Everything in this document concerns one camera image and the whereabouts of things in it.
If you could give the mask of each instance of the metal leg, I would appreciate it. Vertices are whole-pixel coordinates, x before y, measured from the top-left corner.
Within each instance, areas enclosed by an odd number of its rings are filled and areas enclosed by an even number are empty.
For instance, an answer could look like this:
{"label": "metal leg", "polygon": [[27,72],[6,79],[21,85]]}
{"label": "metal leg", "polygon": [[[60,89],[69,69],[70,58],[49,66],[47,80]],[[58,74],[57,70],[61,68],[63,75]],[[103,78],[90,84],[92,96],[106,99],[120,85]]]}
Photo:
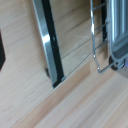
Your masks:
{"label": "metal leg", "polygon": [[109,69],[110,67],[112,67],[116,62],[111,63],[110,65],[106,66],[106,67],[105,67],[104,69],[102,69],[102,70],[100,69],[99,62],[98,62],[97,57],[96,57],[96,49],[98,49],[98,48],[100,48],[101,46],[103,46],[104,44],[106,44],[107,41],[105,41],[103,44],[101,44],[100,46],[98,46],[98,47],[96,48],[96,47],[95,47],[95,31],[96,31],[96,30],[99,30],[99,29],[102,28],[102,27],[104,27],[106,24],[103,25],[103,26],[101,26],[100,28],[95,29],[95,27],[94,27],[94,15],[93,15],[93,11],[96,10],[96,9],[99,9],[99,8],[101,8],[101,7],[103,7],[103,6],[105,6],[106,3],[101,4],[100,6],[95,7],[95,8],[93,8],[93,0],[90,0],[90,4],[91,4],[91,19],[92,19],[91,31],[92,31],[92,40],[93,40],[93,55],[94,55],[93,57],[94,57],[94,59],[95,59],[96,65],[97,65],[98,72],[99,72],[99,73],[103,73],[103,72],[105,72],[107,69]]}

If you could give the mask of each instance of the wooden floor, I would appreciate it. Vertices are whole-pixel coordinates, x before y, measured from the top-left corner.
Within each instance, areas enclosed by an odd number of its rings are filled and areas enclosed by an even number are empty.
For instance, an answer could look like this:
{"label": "wooden floor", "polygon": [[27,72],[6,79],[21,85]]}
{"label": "wooden floor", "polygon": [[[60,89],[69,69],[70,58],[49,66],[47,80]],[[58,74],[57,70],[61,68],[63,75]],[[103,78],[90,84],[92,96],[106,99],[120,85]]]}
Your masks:
{"label": "wooden floor", "polygon": [[[30,3],[0,0],[0,29],[6,55],[0,72],[0,128],[127,128],[128,79],[111,69],[97,73],[89,0],[51,0],[67,76],[56,89],[44,70]],[[97,45],[102,42],[101,37],[98,32]],[[107,65],[106,47],[97,53],[100,64]]]}

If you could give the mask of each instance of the metal rod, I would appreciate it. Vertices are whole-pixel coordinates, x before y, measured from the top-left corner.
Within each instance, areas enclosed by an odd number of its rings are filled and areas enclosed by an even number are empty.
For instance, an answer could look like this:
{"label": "metal rod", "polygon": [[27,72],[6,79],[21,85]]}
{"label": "metal rod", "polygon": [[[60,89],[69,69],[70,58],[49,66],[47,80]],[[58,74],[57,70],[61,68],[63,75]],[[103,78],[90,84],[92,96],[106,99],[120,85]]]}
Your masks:
{"label": "metal rod", "polygon": [[105,27],[107,24],[109,24],[110,22],[107,22],[106,24],[103,24],[102,26],[95,28],[95,31],[98,31],[100,29],[102,29],[103,27]]}
{"label": "metal rod", "polygon": [[106,4],[107,4],[107,2],[105,2],[105,3],[103,3],[103,4],[99,5],[99,6],[97,6],[97,7],[95,7],[95,8],[93,8],[92,10],[95,11],[95,10],[97,10],[97,9],[99,9],[99,8],[101,8],[101,7],[103,7],[103,6],[105,6]]}

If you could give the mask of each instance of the metal frame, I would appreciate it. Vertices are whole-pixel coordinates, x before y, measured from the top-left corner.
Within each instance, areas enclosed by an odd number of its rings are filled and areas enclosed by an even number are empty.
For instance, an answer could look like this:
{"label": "metal frame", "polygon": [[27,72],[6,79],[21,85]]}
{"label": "metal frame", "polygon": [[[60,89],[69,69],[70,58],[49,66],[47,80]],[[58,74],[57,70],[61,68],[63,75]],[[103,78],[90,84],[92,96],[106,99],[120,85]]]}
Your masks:
{"label": "metal frame", "polygon": [[55,88],[65,79],[65,77],[50,1],[32,0],[32,3],[47,61],[48,74],[50,75],[53,87]]}
{"label": "metal frame", "polygon": [[116,62],[112,62],[111,64],[109,64],[108,66],[106,66],[104,69],[100,69],[99,66],[99,62],[97,60],[97,56],[96,56],[96,50],[104,45],[107,44],[107,38],[103,41],[103,43],[101,45],[99,45],[98,47],[95,47],[95,31],[102,29],[103,27],[105,27],[109,22],[106,22],[105,24],[103,24],[102,26],[98,27],[95,29],[94,27],[94,14],[93,12],[99,8],[104,7],[107,4],[108,1],[106,1],[105,3],[102,3],[100,6],[97,7],[93,7],[93,0],[90,0],[90,4],[91,4],[91,19],[92,19],[92,26],[91,26],[91,31],[92,31],[92,40],[93,40],[93,57],[95,59],[96,65],[97,65],[97,69],[99,73],[103,73],[105,72],[107,69],[109,69],[110,67],[112,67]]}

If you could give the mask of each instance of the black strip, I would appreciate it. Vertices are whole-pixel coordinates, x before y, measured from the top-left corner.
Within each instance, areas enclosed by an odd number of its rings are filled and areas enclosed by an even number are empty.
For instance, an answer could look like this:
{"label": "black strip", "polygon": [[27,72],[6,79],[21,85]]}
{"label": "black strip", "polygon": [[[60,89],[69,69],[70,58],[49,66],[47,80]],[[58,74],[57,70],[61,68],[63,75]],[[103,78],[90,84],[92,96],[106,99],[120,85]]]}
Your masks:
{"label": "black strip", "polygon": [[53,87],[55,88],[61,82],[62,78],[64,77],[64,73],[63,73],[61,57],[60,57],[60,53],[59,53],[59,47],[58,47],[57,36],[56,36],[56,32],[55,32],[50,2],[49,2],[49,0],[42,0],[42,4],[43,4],[47,27],[48,27],[48,31],[49,31],[49,35],[50,35],[50,39],[51,39],[53,56],[54,56],[54,61],[55,61],[55,65],[56,65],[56,70],[57,70],[57,81],[53,85]]}
{"label": "black strip", "polygon": [[[103,6],[101,8],[101,15],[102,15],[102,25],[104,25],[106,23],[106,18],[107,18],[107,7]],[[107,27],[103,27],[102,29],[102,33],[103,33],[103,42],[105,41],[105,39],[107,38]]]}
{"label": "black strip", "polygon": [[5,54],[4,54],[3,44],[2,44],[2,37],[0,33],[0,70],[2,69],[4,62],[5,62]]}

